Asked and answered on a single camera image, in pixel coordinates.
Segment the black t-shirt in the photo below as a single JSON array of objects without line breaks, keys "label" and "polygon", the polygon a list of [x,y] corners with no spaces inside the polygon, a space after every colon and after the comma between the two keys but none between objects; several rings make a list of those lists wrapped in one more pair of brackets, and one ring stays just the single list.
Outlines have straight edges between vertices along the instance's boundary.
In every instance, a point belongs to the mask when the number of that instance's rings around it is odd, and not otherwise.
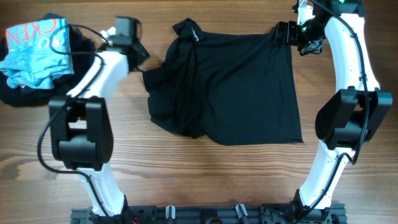
[{"label": "black t-shirt", "polygon": [[207,32],[189,18],[173,28],[165,60],[143,73],[153,123],[227,146],[303,141],[288,45],[272,45],[271,32]]}]

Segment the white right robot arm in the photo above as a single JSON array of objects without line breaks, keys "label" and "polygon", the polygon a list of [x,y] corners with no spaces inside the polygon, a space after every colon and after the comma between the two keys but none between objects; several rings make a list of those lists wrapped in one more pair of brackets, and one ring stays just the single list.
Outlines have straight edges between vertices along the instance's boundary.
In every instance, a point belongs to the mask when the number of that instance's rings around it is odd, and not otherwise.
[{"label": "white right robot arm", "polygon": [[357,163],[391,108],[392,95],[381,90],[369,61],[362,1],[298,0],[292,10],[297,20],[277,23],[272,43],[296,46],[305,56],[319,54],[328,42],[335,69],[335,94],[315,120],[318,151],[289,210],[292,221],[320,222],[331,212],[346,165]]}]

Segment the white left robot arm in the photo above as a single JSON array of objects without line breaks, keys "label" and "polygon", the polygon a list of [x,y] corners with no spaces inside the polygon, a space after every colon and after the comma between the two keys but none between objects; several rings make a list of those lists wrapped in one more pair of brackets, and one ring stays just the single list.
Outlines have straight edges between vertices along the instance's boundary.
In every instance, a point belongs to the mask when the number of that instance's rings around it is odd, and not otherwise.
[{"label": "white left robot arm", "polygon": [[137,40],[103,44],[81,81],[65,96],[50,100],[53,157],[76,174],[90,196],[93,223],[129,223],[133,214],[111,166],[114,138],[106,106],[120,82],[136,71],[149,53]]}]

